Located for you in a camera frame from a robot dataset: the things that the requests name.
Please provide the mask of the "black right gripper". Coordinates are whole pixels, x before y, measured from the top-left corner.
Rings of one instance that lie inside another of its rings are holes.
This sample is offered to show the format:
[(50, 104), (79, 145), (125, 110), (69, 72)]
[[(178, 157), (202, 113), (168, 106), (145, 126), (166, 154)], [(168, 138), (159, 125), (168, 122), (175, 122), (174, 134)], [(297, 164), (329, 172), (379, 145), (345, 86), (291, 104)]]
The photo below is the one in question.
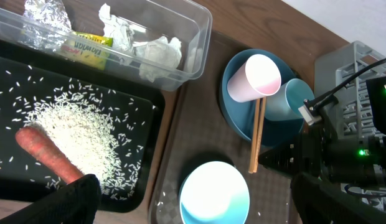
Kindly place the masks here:
[(315, 109), (322, 117), (319, 124), (261, 153), (259, 164), (287, 178), (305, 172), (332, 183), (386, 187), (386, 93), (370, 96), (381, 137), (338, 139), (326, 116), (337, 102), (335, 96), (326, 100)]

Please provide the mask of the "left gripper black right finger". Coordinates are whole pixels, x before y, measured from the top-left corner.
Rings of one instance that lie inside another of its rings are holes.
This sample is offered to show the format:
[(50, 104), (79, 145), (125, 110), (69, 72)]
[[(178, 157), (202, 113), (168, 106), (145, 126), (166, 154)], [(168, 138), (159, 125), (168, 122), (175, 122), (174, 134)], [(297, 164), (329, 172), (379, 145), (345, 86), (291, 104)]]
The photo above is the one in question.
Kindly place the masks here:
[(293, 177), (291, 193), (304, 224), (386, 224), (385, 212), (304, 172)]

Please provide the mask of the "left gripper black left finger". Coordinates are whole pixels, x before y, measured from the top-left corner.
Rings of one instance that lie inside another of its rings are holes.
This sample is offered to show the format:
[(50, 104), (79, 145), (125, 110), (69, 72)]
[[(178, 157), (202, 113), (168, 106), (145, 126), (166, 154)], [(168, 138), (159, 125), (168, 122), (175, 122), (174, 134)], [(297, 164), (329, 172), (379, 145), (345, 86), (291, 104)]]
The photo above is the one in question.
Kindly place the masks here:
[(95, 175), (88, 174), (0, 219), (0, 224), (92, 224), (100, 201), (99, 181)]

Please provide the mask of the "pile of white rice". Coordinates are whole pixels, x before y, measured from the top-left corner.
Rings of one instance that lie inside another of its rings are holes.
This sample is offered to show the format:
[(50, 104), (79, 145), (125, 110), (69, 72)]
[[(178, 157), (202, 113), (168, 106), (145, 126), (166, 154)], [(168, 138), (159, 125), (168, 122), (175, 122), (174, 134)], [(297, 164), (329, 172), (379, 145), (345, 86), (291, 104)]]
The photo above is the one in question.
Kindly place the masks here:
[(19, 129), (33, 126), (80, 171), (96, 175), (107, 198), (130, 200), (154, 112), (148, 100), (0, 60), (0, 177), (60, 187), (60, 178), (16, 142)]

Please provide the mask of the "orange carrot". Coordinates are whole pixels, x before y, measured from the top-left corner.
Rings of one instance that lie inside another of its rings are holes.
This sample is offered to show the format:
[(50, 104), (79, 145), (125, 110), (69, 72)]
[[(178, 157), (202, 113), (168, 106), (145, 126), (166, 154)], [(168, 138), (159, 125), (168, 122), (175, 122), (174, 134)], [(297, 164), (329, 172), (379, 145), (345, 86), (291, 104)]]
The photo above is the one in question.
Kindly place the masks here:
[(16, 132), (15, 139), (23, 150), (57, 174), (66, 184), (84, 176), (54, 142), (38, 129), (30, 126), (21, 128)]

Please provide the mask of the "white napkin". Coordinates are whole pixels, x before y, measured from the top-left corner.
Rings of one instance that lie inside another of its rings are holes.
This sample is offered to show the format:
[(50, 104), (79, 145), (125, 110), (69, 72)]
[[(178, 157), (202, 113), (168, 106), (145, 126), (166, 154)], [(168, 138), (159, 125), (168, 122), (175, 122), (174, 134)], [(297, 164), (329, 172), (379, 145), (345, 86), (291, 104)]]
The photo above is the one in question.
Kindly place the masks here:
[[(181, 46), (182, 42), (177, 37), (168, 41), (166, 36), (161, 36), (156, 40), (135, 44), (135, 52), (138, 57), (175, 69), (182, 58)], [(141, 64), (139, 76), (143, 80), (154, 82), (158, 78), (168, 76), (168, 73), (153, 66)]]

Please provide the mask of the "white tissue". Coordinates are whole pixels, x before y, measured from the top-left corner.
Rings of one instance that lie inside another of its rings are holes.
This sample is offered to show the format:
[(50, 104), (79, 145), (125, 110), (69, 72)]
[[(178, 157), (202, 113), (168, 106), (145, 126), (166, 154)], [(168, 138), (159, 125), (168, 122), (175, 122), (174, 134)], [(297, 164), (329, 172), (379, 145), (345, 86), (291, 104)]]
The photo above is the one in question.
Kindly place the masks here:
[(98, 11), (100, 20), (104, 23), (104, 36), (113, 39), (112, 47), (119, 52), (133, 52), (134, 31), (122, 17), (110, 14), (111, 7), (104, 3)]

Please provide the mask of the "foil snack wrapper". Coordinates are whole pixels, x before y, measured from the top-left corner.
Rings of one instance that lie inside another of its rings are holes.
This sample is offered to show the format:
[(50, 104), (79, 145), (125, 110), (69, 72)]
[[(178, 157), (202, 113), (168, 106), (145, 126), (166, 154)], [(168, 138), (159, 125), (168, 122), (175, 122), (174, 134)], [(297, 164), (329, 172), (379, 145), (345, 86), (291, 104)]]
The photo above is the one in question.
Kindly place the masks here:
[(113, 39), (94, 34), (75, 32), (61, 0), (26, 0), (23, 16), (56, 28), (56, 31), (25, 23), (19, 42), (36, 50), (57, 53), (67, 59), (104, 70), (109, 53), (97, 47), (113, 45)]

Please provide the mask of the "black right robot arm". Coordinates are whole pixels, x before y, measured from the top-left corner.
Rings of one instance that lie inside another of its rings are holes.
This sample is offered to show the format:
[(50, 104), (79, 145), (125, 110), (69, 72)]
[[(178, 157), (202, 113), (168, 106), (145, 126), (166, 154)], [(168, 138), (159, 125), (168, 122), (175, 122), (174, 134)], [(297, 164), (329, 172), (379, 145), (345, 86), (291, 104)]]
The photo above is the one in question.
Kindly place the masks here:
[(319, 124), (261, 153), (259, 164), (288, 178), (307, 172), (333, 183), (386, 187), (386, 77), (366, 84), (372, 122), (381, 137), (338, 138), (327, 116), (337, 102), (333, 99), (320, 110)]

